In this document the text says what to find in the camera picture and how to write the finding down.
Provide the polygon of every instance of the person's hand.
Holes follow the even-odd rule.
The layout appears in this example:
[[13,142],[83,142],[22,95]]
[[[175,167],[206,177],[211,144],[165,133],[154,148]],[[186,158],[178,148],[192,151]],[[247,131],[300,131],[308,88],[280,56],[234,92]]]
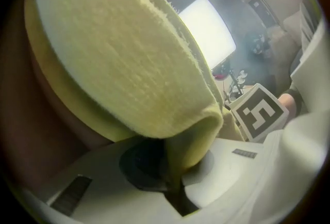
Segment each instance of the person's hand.
[[294,98],[290,94],[284,93],[278,98],[278,100],[283,106],[285,106],[289,110],[289,116],[286,122],[288,123],[291,119],[293,119],[296,116],[296,112],[297,112],[297,107]]

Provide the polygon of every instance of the bright light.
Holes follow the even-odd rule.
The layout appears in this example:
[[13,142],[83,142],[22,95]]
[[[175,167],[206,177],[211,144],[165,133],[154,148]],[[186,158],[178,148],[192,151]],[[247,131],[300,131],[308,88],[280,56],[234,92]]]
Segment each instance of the bright light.
[[199,45],[210,69],[236,49],[226,24],[209,0],[194,1],[179,16]]

